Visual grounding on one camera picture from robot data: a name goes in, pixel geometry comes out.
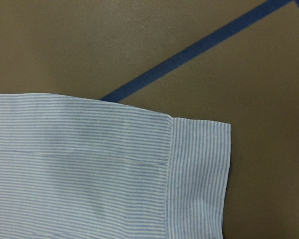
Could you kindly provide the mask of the blue white striped shirt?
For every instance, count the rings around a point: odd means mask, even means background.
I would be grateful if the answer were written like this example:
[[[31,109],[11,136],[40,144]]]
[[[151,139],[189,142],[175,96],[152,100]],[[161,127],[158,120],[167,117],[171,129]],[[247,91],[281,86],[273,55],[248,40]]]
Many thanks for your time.
[[[221,239],[227,123],[0,94],[0,239]]]

